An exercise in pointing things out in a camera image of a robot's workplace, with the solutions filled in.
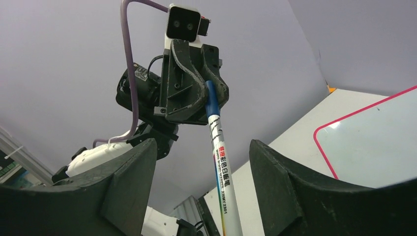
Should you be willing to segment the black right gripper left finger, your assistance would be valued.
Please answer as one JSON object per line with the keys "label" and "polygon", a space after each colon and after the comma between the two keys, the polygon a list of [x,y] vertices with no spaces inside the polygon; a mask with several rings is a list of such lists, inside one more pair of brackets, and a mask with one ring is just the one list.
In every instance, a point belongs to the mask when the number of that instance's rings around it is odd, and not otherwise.
{"label": "black right gripper left finger", "polygon": [[148,139],[53,186],[0,187],[3,236],[139,236],[157,161]]}

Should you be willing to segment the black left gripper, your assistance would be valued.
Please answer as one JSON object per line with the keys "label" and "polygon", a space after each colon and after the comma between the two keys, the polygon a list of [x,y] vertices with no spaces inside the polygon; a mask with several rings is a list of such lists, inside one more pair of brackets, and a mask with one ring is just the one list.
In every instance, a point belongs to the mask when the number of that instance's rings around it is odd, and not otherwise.
{"label": "black left gripper", "polygon": [[[150,72],[162,59],[161,77]],[[147,67],[134,63],[139,120],[157,130],[168,130],[168,121],[207,121],[206,81],[212,81],[219,107],[229,100],[229,87],[220,75],[219,48],[181,39],[168,42],[163,56],[154,57]],[[132,111],[128,71],[118,83],[116,102]]]}

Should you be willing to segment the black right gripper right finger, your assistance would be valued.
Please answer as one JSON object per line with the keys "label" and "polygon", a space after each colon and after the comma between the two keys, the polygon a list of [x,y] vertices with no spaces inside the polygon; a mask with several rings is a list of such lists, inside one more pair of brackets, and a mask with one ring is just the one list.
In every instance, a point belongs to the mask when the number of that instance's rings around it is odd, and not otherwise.
{"label": "black right gripper right finger", "polygon": [[321,174],[252,140],[249,160],[267,236],[414,236],[417,181],[368,188]]}

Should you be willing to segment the blue marker cap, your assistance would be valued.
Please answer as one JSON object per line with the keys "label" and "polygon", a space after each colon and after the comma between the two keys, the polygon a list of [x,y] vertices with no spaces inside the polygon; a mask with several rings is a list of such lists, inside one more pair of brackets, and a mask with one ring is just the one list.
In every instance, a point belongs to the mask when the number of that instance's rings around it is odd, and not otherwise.
{"label": "blue marker cap", "polygon": [[220,108],[214,83],[212,81],[206,81],[206,86],[208,88],[208,100],[205,105],[207,118],[213,115],[219,116]]}

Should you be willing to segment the white whiteboard marker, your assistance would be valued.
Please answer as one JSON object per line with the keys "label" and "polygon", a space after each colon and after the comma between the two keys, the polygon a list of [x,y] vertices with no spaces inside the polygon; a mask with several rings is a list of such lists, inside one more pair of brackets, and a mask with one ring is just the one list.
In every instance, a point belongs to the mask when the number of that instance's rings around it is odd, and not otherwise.
{"label": "white whiteboard marker", "polygon": [[243,235],[242,226],[220,115],[210,116],[208,125],[215,165],[222,233],[224,236],[241,236]]}

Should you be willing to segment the red-framed whiteboard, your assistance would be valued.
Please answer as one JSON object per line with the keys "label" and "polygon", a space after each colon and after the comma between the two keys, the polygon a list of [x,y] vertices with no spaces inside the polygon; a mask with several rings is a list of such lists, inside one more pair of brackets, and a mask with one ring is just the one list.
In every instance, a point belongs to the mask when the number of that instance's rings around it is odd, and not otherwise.
{"label": "red-framed whiteboard", "polygon": [[318,127],[314,141],[332,176],[380,188],[417,177],[417,88]]}

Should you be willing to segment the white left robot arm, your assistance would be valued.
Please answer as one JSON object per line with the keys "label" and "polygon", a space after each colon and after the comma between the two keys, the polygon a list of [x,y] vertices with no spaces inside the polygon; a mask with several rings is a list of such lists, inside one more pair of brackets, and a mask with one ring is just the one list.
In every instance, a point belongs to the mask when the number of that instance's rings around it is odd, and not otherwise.
{"label": "white left robot arm", "polygon": [[229,99],[221,78],[219,49],[193,47],[175,39],[161,56],[163,70],[156,76],[145,69],[136,77],[144,98],[139,99],[142,123],[126,141],[81,149],[61,173],[82,186],[75,193],[80,205],[62,221],[70,236],[201,236],[204,219],[191,224],[163,216],[147,207],[156,161],[166,157],[178,139],[180,124],[210,127],[221,213],[227,214],[232,193],[220,109]]}

